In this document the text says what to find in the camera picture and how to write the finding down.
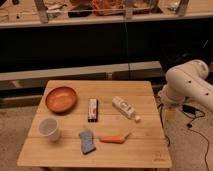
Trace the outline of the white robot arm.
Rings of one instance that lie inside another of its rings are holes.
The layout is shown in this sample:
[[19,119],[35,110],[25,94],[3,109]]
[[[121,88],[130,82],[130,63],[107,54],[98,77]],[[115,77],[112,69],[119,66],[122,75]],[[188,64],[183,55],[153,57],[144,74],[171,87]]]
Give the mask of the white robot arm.
[[168,107],[179,106],[192,98],[213,112],[213,85],[205,81],[209,67],[202,60],[192,60],[170,68],[167,84],[159,92],[161,102]]

